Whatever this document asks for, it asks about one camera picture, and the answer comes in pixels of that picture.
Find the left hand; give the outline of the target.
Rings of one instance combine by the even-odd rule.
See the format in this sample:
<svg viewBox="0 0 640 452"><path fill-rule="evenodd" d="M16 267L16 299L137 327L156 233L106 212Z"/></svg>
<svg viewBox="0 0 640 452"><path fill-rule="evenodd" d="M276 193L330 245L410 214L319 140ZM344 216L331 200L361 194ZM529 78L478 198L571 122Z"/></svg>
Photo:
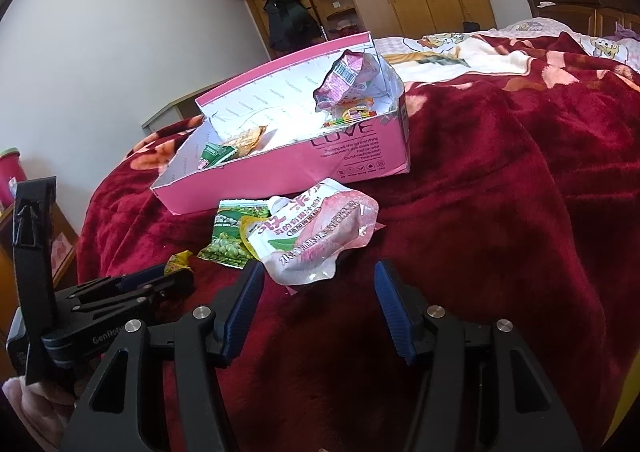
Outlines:
<svg viewBox="0 0 640 452"><path fill-rule="evenodd" d="M9 414L21 422L13 428L27 432L37 449L57 451L87 384L88 380L78 380L70 389L46 382L29 385L24 376L17 376L6 380L1 389Z"/></svg>

